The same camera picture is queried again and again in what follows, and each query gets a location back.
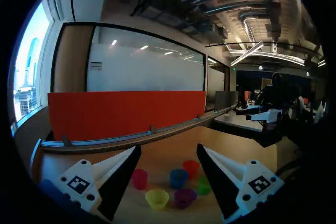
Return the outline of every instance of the plastic cup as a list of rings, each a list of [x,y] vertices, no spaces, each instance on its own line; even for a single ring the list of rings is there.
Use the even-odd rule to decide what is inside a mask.
[[[182,169],[172,170],[169,174],[171,187],[174,189],[182,189],[188,179],[188,172]]]
[[[145,198],[152,209],[160,210],[166,206],[169,195],[164,190],[153,189],[146,193]]]
[[[197,199],[197,193],[189,188],[178,190],[174,194],[175,206],[180,209],[187,208]]]
[[[195,177],[200,164],[194,160],[187,160],[183,163],[183,169],[189,173],[188,180]]]
[[[136,189],[144,190],[147,186],[148,173],[141,169],[136,169],[132,175],[132,182]]]
[[[210,183],[206,176],[202,176],[198,180],[198,194],[207,195],[211,191]]]

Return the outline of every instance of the blue cup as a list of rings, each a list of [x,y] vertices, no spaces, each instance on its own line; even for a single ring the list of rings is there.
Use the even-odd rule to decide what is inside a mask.
[[[172,170],[169,174],[171,181],[171,187],[174,189],[182,189],[186,184],[186,181],[189,177],[189,173],[182,169]]]

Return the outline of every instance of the window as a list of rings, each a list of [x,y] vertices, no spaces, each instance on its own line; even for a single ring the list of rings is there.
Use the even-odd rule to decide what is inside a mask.
[[[50,22],[42,3],[37,7],[22,37],[15,62],[13,98],[16,121],[40,106],[36,79],[39,58]]]
[[[203,91],[204,55],[121,29],[96,27],[87,91]]]
[[[208,75],[207,75],[207,102],[206,111],[211,111],[215,107],[216,91],[228,91],[230,68],[213,59],[208,60]]]

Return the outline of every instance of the yellow cup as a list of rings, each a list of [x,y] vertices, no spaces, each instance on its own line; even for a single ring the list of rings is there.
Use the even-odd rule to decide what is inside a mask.
[[[169,195],[164,190],[153,189],[146,193],[145,198],[152,209],[160,210],[166,206]]]

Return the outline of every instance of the red partition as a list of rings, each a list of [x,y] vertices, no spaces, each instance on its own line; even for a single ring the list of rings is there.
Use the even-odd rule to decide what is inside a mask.
[[[204,91],[48,93],[54,138],[96,140],[179,124],[204,113]]]

